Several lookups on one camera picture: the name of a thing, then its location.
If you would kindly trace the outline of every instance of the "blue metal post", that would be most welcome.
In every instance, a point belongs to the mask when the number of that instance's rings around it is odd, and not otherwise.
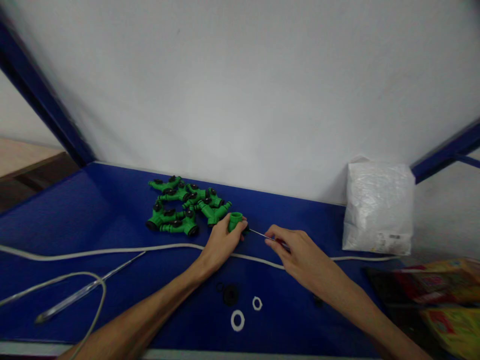
[[[95,160],[0,9],[0,69],[80,166]]]

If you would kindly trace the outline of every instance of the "white cord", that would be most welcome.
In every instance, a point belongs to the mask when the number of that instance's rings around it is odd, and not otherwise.
[[[35,285],[35,286],[32,286],[22,292],[19,292],[17,294],[14,295],[14,299],[19,299],[35,290],[38,290],[38,289],[41,289],[41,288],[44,288],[44,287],[47,287],[49,285],[52,285],[52,284],[55,284],[55,283],[58,283],[62,280],[65,280],[67,278],[71,278],[71,277],[74,277],[74,276],[77,276],[77,275],[88,275],[88,276],[91,276],[93,278],[95,278],[101,285],[102,287],[102,294],[101,294],[101,299],[100,299],[100,304],[98,305],[98,310],[96,311],[96,314],[95,314],[95,317],[93,318],[93,321],[91,322],[91,325],[90,325],[90,328],[88,329],[88,331],[86,332],[85,336],[83,337],[82,341],[80,341],[80,343],[78,344],[78,347],[76,348],[75,352],[73,353],[73,355],[70,357],[70,360],[73,360],[79,353],[79,351],[82,349],[82,347],[85,345],[85,342],[87,341],[87,338],[90,336],[90,334],[92,333],[92,331],[94,330],[94,327],[95,327],[95,324],[97,323],[97,320],[99,319],[99,316],[100,316],[100,312],[102,311],[102,307],[104,306],[104,301],[105,301],[105,295],[107,294],[107,285],[105,284],[105,281],[102,280],[102,278],[100,276],[98,276],[97,274],[93,273],[93,272],[88,272],[88,271],[79,271],[79,272],[72,272],[72,273],[69,273],[69,274],[66,274],[66,275],[62,275],[62,276],[59,276],[59,277],[56,277],[52,280],[48,280],[48,281],[45,281],[45,282],[42,282],[38,285]],[[12,296],[0,301],[0,307],[2,305],[5,305],[6,303],[9,303],[10,301],[12,300]]]
[[[114,254],[114,253],[138,253],[144,251],[156,251],[156,250],[165,250],[165,249],[174,249],[174,248],[193,248],[198,250],[203,250],[205,247],[201,245],[196,245],[192,243],[175,243],[169,245],[158,245],[158,246],[146,246],[146,247],[124,247],[124,248],[110,248],[110,249],[102,249],[102,250],[92,250],[92,251],[83,251],[83,252],[76,252],[71,254],[65,255],[54,255],[54,256],[44,256],[44,255],[37,255],[31,252],[18,250],[13,247],[0,245],[0,251],[4,253],[9,253],[12,255],[19,256],[21,258],[33,260],[33,261],[58,261],[58,260],[67,260],[67,259],[75,259],[75,258],[82,258],[92,255],[101,255],[101,254]],[[240,258],[245,260],[254,261],[257,263],[262,263],[277,269],[285,270],[282,265],[276,264],[274,262],[264,260],[262,258],[242,255],[238,253],[232,253],[230,256],[234,258]],[[387,256],[387,257],[360,257],[360,256],[340,256],[340,257],[331,257],[333,261],[343,261],[343,260],[362,260],[362,261],[370,261],[370,262],[381,262],[387,261],[392,259],[398,259],[399,256]]]

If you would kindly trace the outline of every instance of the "hand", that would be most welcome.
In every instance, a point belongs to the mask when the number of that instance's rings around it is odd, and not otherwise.
[[[345,287],[355,287],[355,283],[320,250],[305,231],[272,225],[265,236],[283,240],[290,247],[289,253],[279,242],[265,239],[265,243],[280,257],[286,272],[325,302],[336,303],[342,295],[339,291],[344,291]]]
[[[248,225],[247,218],[239,222],[232,232],[229,232],[230,213],[220,220],[211,230],[210,238],[197,261],[210,276],[227,261],[234,252],[240,240],[244,240],[242,231]]]

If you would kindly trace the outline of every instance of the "wooden surface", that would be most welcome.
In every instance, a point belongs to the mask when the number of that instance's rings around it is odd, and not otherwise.
[[[62,156],[65,151],[0,138],[0,180],[13,178]]]

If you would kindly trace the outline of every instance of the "white plastic bag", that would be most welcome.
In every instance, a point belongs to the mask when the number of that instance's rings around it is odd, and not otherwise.
[[[414,189],[405,164],[348,164],[342,249],[410,255]]]

